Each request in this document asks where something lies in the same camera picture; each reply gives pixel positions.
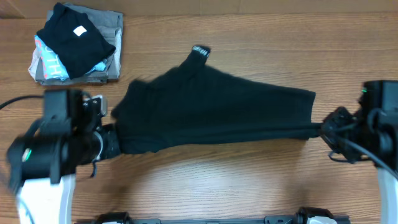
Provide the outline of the black t-shirt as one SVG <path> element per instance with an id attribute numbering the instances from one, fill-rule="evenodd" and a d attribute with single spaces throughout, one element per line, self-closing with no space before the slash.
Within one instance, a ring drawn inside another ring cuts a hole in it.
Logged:
<path id="1" fill-rule="evenodd" d="M 187 144 L 315 138 L 315 93 L 239 78 L 206 64 L 196 45 L 177 67 L 132 81 L 112 110 L 120 147 L 143 154 Z"/>

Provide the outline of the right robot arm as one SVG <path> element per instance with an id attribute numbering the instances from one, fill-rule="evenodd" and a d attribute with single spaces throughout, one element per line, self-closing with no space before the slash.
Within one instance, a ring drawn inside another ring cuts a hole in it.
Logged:
<path id="1" fill-rule="evenodd" d="M 397 81 L 363 83 L 360 108 L 351 114 L 345 107 L 330 113 L 320 137 L 330 147 L 330 158 L 343 162 L 372 161 L 381 194 L 381 223 L 397 223 Z"/>

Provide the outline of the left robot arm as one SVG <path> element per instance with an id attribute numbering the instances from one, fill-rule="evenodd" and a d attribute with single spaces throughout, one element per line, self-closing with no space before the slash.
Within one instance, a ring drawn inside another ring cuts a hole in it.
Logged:
<path id="1" fill-rule="evenodd" d="M 71 223 L 76 168 L 120 155 L 107 100 L 82 90 L 47 90 L 43 116 L 7 150 L 8 187 L 21 223 Z"/>

